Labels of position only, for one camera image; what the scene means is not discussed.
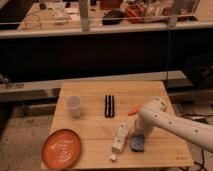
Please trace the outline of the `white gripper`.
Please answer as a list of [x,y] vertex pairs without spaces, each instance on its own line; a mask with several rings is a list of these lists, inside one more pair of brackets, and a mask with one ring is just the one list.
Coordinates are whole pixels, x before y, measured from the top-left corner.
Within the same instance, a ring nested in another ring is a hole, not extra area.
[[143,134],[148,137],[152,132],[152,125],[142,119],[137,118],[131,128],[131,135]]

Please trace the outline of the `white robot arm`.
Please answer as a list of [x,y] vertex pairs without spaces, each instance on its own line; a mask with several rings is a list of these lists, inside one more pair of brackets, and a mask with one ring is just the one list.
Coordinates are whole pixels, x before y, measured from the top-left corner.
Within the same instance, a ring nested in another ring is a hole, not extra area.
[[166,109],[166,102],[154,97],[132,108],[128,116],[137,115],[134,129],[145,136],[149,136],[154,127],[159,127],[213,153],[213,126],[177,117]]

